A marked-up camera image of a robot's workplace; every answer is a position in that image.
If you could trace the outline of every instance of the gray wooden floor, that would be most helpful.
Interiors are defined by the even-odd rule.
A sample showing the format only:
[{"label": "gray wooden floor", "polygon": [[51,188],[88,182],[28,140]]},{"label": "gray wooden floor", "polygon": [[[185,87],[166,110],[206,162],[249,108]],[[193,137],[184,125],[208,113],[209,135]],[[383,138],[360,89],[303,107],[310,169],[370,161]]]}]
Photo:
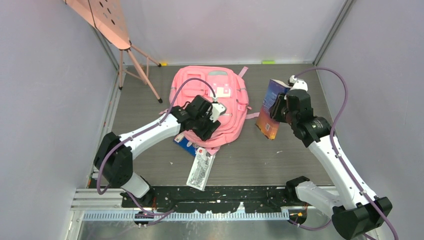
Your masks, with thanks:
[{"label": "gray wooden floor", "polygon": [[[168,108],[171,82],[183,66],[151,67],[149,79],[163,99],[159,104],[147,85],[126,75],[116,116],[115,134],[138,129],[159,117]],[[243,65],[220,65],[235,73]],[[262,105],[270,79],[286,80],[311,64],[253,64],[243,79],[249,94],[251,113]],[[317,74],[302,76],[308,83],[315,115],[330,119],[323,90]],[[275,140],[268,140],[255,126],[255,119],[246,120],[239,138],[217,153],[207,181],[208,185],[284,185],[299,176],[310,178],[317,185],[332,185],[319,161],[295,138],[288,124],[282,123]],[[134,161],[134,171],[152,185],[185,185],[194,158],[166,139],[149,148]]]}]

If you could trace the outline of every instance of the robotic arm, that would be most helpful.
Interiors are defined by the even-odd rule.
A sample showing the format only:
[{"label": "robotic arm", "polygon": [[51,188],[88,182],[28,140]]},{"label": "robotic arm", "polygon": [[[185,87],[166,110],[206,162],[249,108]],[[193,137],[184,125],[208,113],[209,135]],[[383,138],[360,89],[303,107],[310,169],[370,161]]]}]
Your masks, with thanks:
[{"label": "robotic arm", "polygon": [[[384,215],[392,209],[392,203],[387,197],[378,197],[376,193],[359,176],[347,156],[343,152],[336,136],[330,135],[331,125],[319,116],[314,116],[311,107],[311,97],[307,93],[308,85],[300,79],[291,77],[292,86],[287,94],[280,93],[270,109],[272,119],[288,123],[294,136],[300,139],[328,173],[339,196],[328,193],[316,186],[307,177],[301,176],[286,183],[286,195],[294,201],[309,203],[332,219],[337,232],[345,239],[352,239],[383,224],[383,219],[364,197],[367,193]],[[331,144],[333,138],[339,155]],[[347,168],[359,183],[359,190],[351,176],[342,165],[339,157],[344,159]]]},{"label": "robotic arm", "polygon": [[[151,146],[183,131],[192,130],[201,140],[208,140],[221,125],[218,117],[226,110],[223,104],[209,102],[197,95],[185,108],[174,106],[170,114],[164,114],[137,130],[119,136],[113,132],[106,134],[94,158],[94,165],[100,169],[103,159],[112,148],[121,142],[120,139],[131,138],[109,157],[103,169],[103,176],[109,182],[110,187],[122,188],[135,197],[141,198],[142,202],[148,202],[153,194],[152,192],[148,194],[151,187],[146,180],[133,172],[133,160]],[[144,133],[133,138],[135,134],[143,131]]]}]

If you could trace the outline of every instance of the pink backpack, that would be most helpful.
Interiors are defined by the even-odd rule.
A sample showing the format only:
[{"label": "pink backpack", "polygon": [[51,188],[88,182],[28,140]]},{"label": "pink backpack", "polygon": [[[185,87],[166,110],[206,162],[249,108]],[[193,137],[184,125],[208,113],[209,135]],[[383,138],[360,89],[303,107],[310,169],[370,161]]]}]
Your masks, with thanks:
[{"label": "pink backpack", "polygon": [[[239,75],[232,70],[216,66],[187,66],[181,68],[175,75],[169,101],[174,99],[177,89],[189,78],[200,78],[209,83],[218,102],[223,103],[227,108],[224,115],[218,120],[221,125],[207,141],[202,141],[193,131],[184,132],[184,136],[191,142],[204,147],[210,154],[216,153],[220,146],[236,140],[242,131],[243,124],[248,113],[248,92],[243,74],[248,68],[244,67]],[[175,106],[183,106],[187,101],[191,102],[195,96],[201,95],[212,100],[211,90],[201,81],[190,81],[182,88],[175,101]]]}]

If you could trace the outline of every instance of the white wall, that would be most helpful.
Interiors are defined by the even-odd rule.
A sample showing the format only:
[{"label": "white wall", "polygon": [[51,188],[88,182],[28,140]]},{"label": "white wall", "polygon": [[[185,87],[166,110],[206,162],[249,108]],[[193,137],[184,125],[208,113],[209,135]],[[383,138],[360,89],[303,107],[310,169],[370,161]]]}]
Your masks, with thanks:
[{"label": "white wall", "polygon": [[[393,203],[400,239],[422,239],[424,211],[424,1],[356,1],[320,66],[349,87],[340,141],[359,174]],[[319,73],[332,116],[343,101],[339,81]],[[384,225],[387,237],[393,239]]]},{"label": "white wall", "polygon": [[[311,63],[344,1],[127,0],[121,5],[132,43],[160,62],[257,64]],[[124,61],[132,64],[126,55]]]},{"label": "white wall", "polygon": [[0,239],[59,240],[87,183],[115,69],[61,0],[0,6]]}]

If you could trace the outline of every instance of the perforated pink panel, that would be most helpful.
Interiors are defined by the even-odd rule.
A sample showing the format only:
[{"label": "perforated pink panel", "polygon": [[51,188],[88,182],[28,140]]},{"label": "perforated pink panel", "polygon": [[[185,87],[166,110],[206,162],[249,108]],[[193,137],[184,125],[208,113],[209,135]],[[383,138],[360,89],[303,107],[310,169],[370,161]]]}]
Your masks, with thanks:
[{"label": "perforated pink panel", "polygon": [[120,0],[63,0],[118,49],[128,49],[130,38]]}]

